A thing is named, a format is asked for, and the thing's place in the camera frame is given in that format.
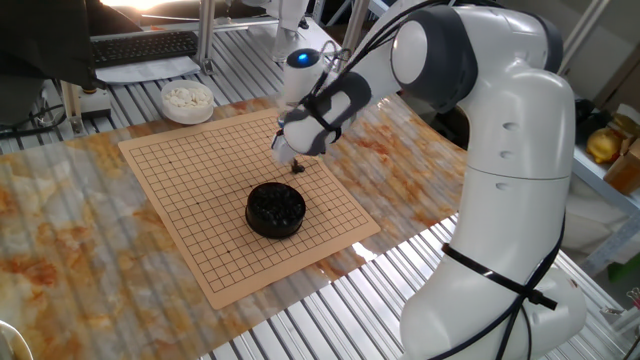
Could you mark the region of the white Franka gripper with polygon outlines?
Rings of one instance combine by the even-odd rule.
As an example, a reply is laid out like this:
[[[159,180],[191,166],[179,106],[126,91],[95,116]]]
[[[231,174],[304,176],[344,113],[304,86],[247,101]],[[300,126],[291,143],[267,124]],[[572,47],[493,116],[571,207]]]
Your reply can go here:
[[[302,160],[295,159],[298,153],[290,147],[282,130],[278,130],[272,139],[271,153],[273,159],[281,164],[286,165],[293,162],[292,170],[297,171],[298,168],[301,171],[305,170]]]

